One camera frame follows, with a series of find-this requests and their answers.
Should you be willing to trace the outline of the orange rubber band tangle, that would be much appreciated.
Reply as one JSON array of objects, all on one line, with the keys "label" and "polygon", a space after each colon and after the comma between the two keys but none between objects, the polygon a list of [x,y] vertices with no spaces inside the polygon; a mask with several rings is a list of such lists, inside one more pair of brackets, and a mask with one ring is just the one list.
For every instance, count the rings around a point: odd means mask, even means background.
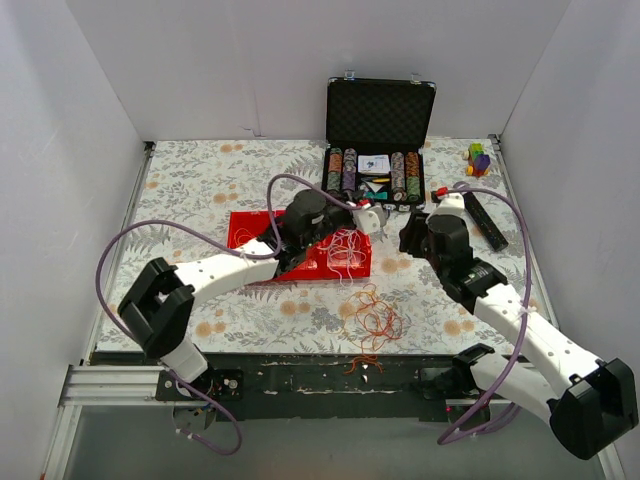
[{"label": "orange rubber band tangle", "polygon": [[404,336],[403,316],[373,282],[353,283],[339,303],[337,318],[337,326],[329,333],[358,353],[380,353]]}]

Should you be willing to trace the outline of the red plastic compartment bin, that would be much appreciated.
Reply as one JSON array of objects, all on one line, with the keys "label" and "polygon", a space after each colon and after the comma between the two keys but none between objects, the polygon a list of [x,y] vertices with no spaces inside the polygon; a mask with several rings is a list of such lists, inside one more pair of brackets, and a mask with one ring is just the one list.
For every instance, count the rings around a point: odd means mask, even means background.
[{"label": "red plastic compartment bin", "polygon": [[[234,231],[246,228],[257,235],[269,225],[266,211],[232,211],[228,224],[227,246],[235,248]],[[340,230],[321,241],[306,254],[306,259],[294,270],[280,277],[281,281],[354,280],[368,278],[371,272],[372,249],[368,235],[357,230]]]}]

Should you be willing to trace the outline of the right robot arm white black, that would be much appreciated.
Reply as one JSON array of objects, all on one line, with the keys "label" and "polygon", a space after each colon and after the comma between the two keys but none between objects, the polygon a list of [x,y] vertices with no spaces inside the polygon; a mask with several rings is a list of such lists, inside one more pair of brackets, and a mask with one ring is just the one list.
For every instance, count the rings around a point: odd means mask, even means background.
[{"label": "right robot arm white black", "polygon": [[402,252],[428,260],[450,299],[534,365],[514,365],[496,392],[547,423],[567,451],[588,460],[638,426],[631,368],[600,359],[525,310],[506,277],[474,256],[462,218],[413,213],[399,239]]}]

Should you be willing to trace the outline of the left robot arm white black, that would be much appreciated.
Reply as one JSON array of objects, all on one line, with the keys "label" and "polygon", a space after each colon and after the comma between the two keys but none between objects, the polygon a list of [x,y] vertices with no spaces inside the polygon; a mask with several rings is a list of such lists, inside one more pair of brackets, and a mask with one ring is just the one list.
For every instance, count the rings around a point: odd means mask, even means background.
[{"label": "left robot arm white black", "polygon": [[209,363],[186,330],[194,307],[245,285],[278,278],[296,268],[307,251],[341,229],[368,233],[379,226],[369,207],[331,204],[313,189],[303,190],[256,238],[226,253],[176,265],[150,261],[130,287],[118,314],[145,355],[178,377],[193,400],[213,386]]}]

